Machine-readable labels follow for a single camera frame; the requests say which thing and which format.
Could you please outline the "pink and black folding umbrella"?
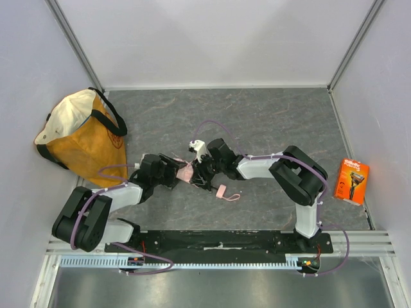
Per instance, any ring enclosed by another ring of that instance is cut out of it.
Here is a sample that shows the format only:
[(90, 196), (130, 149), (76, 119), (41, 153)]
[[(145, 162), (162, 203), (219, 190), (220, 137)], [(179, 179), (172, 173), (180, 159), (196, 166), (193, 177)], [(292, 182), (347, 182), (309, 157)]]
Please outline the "pink and black folding umbrella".
[[(182, 163), (182, 167), (179, 168), (177, 171), (177, 179), (180, 181), (186, 182), (188, 184), (194, 185), (197, 188), (200, 188), (201, 184), (205, 185), (206, 181), (205, 180), (194, 180), (195, 178), (195, 171), (194, 167), (191, 162), (188, 162), (186, 160), (183, 160), (181, 158), (176, 158), (175, 159), (177, 162)], [(227, 187), (223, 184), (221, 184), (218, 188), (212, 187), (212, 189), (216, 190), (216, 197), (225, 201), (238, 201), (241, 198), (241, 195), (236, 193), (233, 194), (230, 197), (225, 197), (224, 194), (227, 190)]]

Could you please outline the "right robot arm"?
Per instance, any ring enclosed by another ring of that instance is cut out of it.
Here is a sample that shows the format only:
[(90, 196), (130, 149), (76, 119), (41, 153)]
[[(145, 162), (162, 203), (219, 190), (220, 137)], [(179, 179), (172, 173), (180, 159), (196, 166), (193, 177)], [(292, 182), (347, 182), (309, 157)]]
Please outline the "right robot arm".
[(243, 156), (235, 154), (223, 139), (215, 139), (209, 144), (191, 141), (189, 151), (196, 154), (191, 163), (191, 184), (210, 191), (214, 176), (220, 173), (231, 180), (274, 179), (295, 203), (295, 231), (307, 239), (319, 233), (317, 207), (322, 203), (328, 174), (298, 147), (289, 146), (270, 155)]

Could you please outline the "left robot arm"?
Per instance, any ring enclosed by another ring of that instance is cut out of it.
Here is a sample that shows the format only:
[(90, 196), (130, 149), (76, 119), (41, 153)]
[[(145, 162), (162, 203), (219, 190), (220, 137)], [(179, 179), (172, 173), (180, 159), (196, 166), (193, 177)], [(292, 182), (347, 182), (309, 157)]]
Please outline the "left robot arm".
[(53, 237), (74, 250), (93, 251), (101, 242), (129, 241), (134, 225), (126, 221), (109, 222), (109, 215), (122, 207), (145, 202), (158, 185), (174, 188), (177, 174), (186, 163), (163, 154), (147, 154), (128, 180), (112, 187), (76, 187), (53, 224)]

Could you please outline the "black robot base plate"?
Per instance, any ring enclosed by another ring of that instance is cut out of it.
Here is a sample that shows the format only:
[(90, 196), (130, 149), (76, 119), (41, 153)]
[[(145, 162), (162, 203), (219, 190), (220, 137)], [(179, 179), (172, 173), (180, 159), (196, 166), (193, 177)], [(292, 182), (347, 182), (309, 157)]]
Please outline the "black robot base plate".
[(279, 230), (149, 230), (137, 231), (125, 246), (169, 259), (175, 264), (284, 262), (286, 254), (333, 253), (331, 236), (321, 233), (304, 239)]

